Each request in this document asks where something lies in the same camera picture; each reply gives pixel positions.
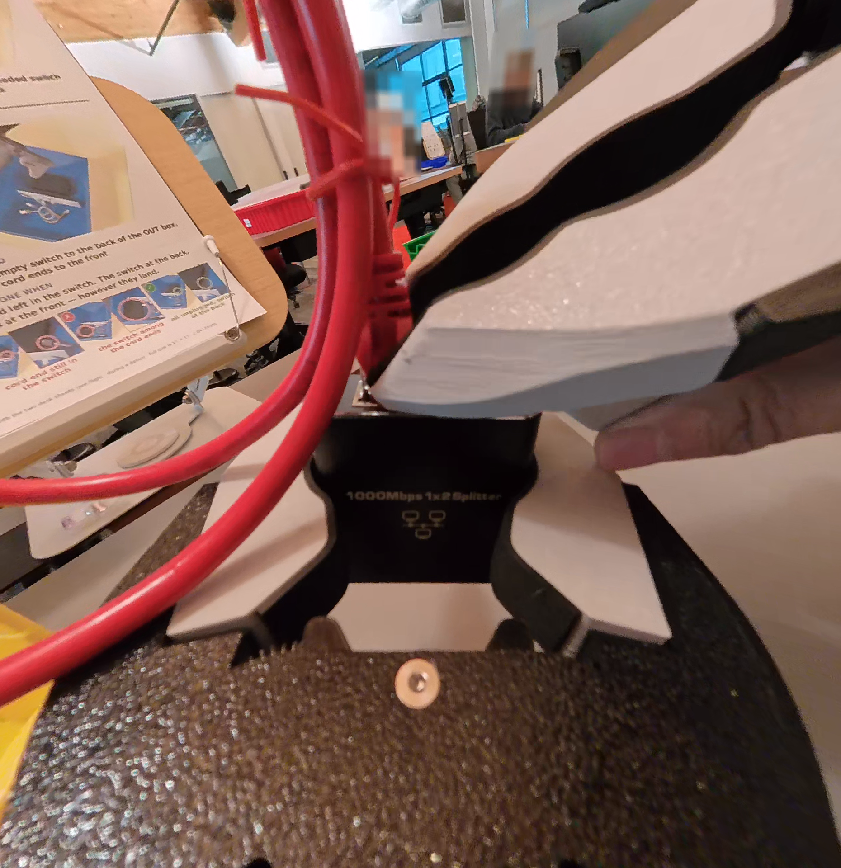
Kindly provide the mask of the wooden display board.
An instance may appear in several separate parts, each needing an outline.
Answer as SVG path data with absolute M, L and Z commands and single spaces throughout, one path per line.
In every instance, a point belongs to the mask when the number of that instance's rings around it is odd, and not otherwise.
M 0 477 L 11 476 L 83 435 L 177 392 L 195 377 L 213 372 L 242 352 L 256 349 L 274 338 L 286 319 L 287 300 L 281 282 L 169 121 L 132 91 L 110 81 L 91 80 L 204 233 L 220 267 L 246 288 L 264 308 L 264 314 L 231 327 L 224 334 L 227 344 L 209 350 L 197 362 L 176 359 L 168 373 L 154 376 L 148 384 L 112 387 L 109 393 L 67 408 L 39 436 L 2 453 Z

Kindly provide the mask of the long wood-edged work table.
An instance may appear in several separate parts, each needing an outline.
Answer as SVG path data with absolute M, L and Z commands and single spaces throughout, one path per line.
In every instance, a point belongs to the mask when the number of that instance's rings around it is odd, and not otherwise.
M 402 198 L 398 219 L 402 219 L 406 214 L 420 212 L 422 204 L 428 204 L 431 207 L 439 206 L 441 198 L 446 192 L 447 181 L 459 175 L 461 175 L 461 169 L 453 166 L 426 171 L 419 176 L 403 180 L 401 182 Z M 273 232 L 250 234 L 255 244 L 264 248 L 307 232 L 314 232 L 316 229 L 317 220 L 315 217 L 311 217 L 305 221 L 281 227 Z

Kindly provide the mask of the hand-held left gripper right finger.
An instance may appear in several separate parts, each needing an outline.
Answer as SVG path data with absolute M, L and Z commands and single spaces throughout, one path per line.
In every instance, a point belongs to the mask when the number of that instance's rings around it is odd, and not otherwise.
M 665 644 L 672 630 L 619 478 L 562 415 L 541 416 L 534 459 L 493 550 L 502 606 L 548 653 L 575 654 L 591 633 Z

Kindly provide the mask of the person's right hand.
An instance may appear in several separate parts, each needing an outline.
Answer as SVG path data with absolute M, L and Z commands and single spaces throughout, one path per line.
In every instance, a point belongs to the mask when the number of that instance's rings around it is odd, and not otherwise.
M 611 472 L 744 454 L 841 432 L 841 337 L 728 381 L 665 397 L 599 432 Z

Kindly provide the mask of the black ethernet splitter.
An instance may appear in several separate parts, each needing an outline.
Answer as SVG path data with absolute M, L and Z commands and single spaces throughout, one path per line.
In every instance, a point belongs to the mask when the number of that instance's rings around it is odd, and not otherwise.
M 537 477 L 540 420 L 389 411 L 350 377 L 309 468 L 345 582 L 489 582 L 506 515 Z

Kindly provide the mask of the printed instruction sheet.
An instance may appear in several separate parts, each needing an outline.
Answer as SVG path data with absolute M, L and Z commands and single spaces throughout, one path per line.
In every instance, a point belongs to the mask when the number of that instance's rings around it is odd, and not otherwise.
M 263 314 L 33 2 L 0 2 L 0 456 Z

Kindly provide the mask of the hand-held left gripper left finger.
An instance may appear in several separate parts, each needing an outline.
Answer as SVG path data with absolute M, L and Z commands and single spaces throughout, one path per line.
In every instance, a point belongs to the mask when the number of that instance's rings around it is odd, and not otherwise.
M 277 647 L 264 613 L 332 548 L 327 499 L 310 459 L 250 536 L 176 603 L 166 637 L 192 642 L 241 633 L 261 650 Z

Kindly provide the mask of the red plastic bin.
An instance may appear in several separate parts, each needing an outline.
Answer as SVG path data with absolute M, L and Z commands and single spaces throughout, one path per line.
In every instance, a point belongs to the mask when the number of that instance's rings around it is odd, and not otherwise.
M 313 203 L 303 189 L 255 203 L 237 203 L 233 211 L 250 235 L 276 233 L 315 217 Z

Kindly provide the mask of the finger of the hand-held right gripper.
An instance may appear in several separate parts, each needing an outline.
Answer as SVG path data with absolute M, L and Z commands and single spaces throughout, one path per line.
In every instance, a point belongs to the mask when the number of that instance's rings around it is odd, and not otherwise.
M 442 418 L 638 406 L 713 381 L 754 303 L 779 320 L 841 309 L 841 62 L 774 87 L 672 179 L 432 304 L 370 391 Z
M 795 2 L 655 2 L 476 183 L 413 267 L 413 302 L 506 271 L 697 158 L 791 59 Z

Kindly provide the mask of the yellow plastic bin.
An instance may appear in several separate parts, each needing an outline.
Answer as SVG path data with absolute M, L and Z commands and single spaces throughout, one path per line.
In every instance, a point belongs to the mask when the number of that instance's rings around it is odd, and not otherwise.
M 0 661 L 49 635 L 49 631 L 0 603 Z M 53 687 L 32 690 L 0 709 L 0 826 L 31 732 Z

